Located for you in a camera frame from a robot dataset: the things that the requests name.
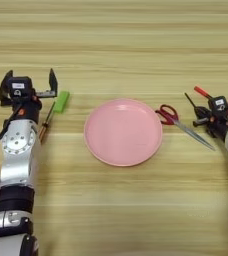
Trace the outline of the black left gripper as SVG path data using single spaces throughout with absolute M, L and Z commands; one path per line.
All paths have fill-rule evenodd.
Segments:
M 54 98 L 58 94 L 58 81 L 53 69 L 49 72 L 49 85 L 51 90 L 37 92 L 35 89 L 25 91 L 15 89 L 9 98 L 7 81 L 13 76 L 13 71 L 6 73 L 0 84 L 0 105 L 12 106 L 13 113 L 10 120 L 28 119 L 34 122 L 39 121 L 39 113 L 42 109 L 41 100 L 44 98 Z

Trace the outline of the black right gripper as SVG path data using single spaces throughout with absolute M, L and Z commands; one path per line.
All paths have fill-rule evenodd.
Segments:
M 204 126 L 211 137 L 225 137 L 228 131 L 228 118 L 209 117 L 209 109 L 203 106 L 196 106 L 194 109 L 197 120 L 193 122 L 194 127 Z

